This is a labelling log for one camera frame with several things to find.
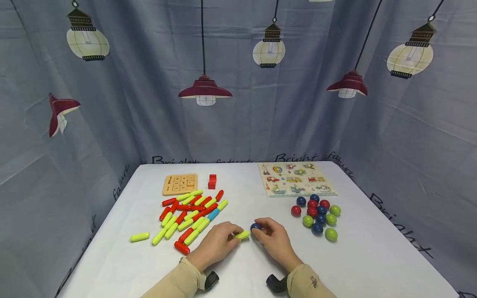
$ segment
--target pendant lamp illustration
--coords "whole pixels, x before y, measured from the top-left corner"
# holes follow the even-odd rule
[[[78,2],[73,0],[73,11],[68,14],[71,29],[66,33],[66,40],[73,53],[85,61],[104,60],[109,54],[109,42],[93,26],[91,17],[78,9]]]
[[[276,24],[278,1],[275,5],[273,23],[265,29],[265,37],[253,48],[253,61],[261,68],[274,68],[285,56],[285,44],[281,41],[281,30]]]
[[[358,56],[358,61],[356,62],[354,69],[347,73],[339,82],[336,82],[327,88],[328,91],[338,91],[339,98],[353,98],[356,96],[357,93],[364,96],[368,95],[368,88],[363,83],[363,77],[358,73],[356,69],[358,68],[359,60],[363,55],[364,48],[369,38],[369,33],[371,33],[371,28],[373,27],[374,20],[376,20],[376,15],[378,14],[379,7],[381,6],[382,2],[383,0],[380,0],[378,6],[376,7],[376,11],[374,12],[371,24],[369,25],[368,33],[366,34],[366,38],[364,39],[363,46],[361,47],[361,52]]]
[[[411,38],[405,44],[397,46],[387,59],[387,68],[394,77],[409,79],[426,69],[432,62],[434,51],[429,44],[437,32],[431,22],[436,18],[444,0],[439,2],[427,23],[413,31]]]
[[[202,24],[202,65],[203,75],[194,82],[192,87],[182,90],[179,93],[181,98],[195,98],[196,103],[200,106],[214,105],[217,98],[232,97],[229,91],[217,87],[214,80],[206,75],[206,54],[204,45],[204,0],[200,1],[200,17]]]
[[[73,99],[56,99],[53,94],[48,94],[53,116],[50,120],[50,138],[54,137],[58,131],[64,132],[68,121],[64,117],[67,113],[79,108],[79,102]]]

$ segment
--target white tablecloth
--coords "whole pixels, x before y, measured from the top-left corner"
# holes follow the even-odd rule
[[[213,195],[223,189],[228,206],[212,222],[231,221],[249,229],[253,219],[269,216],[282,223],[298,256],[310,264],[324,284],[339,298],[432,297],[455,298],[457,293],[406,238],[332,162],[318,167],[338,191],[328,196],[342,215],[338,241],[316,237],[294,218],[296,198],[268,198],[257,164],[147,164],[140,166],[78,266],[60,298],[138,298],[175,267],[182,256],[174,249],[181,233],[163,239],[129,243],[134,234],[160,230],[162,187],[167,175],[197,173],[199,188]],[[207,190],[209,174],[217,174],[216,190]],[[212,225],[191,244],[193,250]],[[244,241],[212,268],[220,277],[208,298],[274,297],[265,280],[284,277],[282,269],[254,239]]]

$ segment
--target red lamp shade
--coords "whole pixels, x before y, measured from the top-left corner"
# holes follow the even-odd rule
[[[356,93],[368,95],[368,88],[363,83],[363,77],[356,70],[347,73],[341,81],[334,83],[327,89],[328,91],[339,91],[340,98],[353,98]]]
[[[182,90],[179,97],[195,98],[198,105],[211,106],[215,104],[216,98],[232,97],[232,93],[217,87],[214,80],[202,75],[192,87]]]
[[[61,133],[63,133],[66,128],[67,121],[64,116],[76,110],[81,104],[73,99],[56,99],[51,93],[48,96],[53,112],[52,119],[50,120],[50,137],[53,137],[58,130],[61,130]]]

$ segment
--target backdrop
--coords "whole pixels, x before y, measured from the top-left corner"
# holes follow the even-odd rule
[[[200,0],[0,0],[0,296],[55,297],[139,164],[332,160],[477,297],[477,3],[440,4],[204,0],[215,88]]]

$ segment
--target sleeve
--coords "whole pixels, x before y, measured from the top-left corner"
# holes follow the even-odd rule
[[[296,267],[288,275],[287,288],[291,298],[336,298],[306,264]]]
[[[183,257],[179,264],[141,298],[192,298],[204,289],[206,276]]]

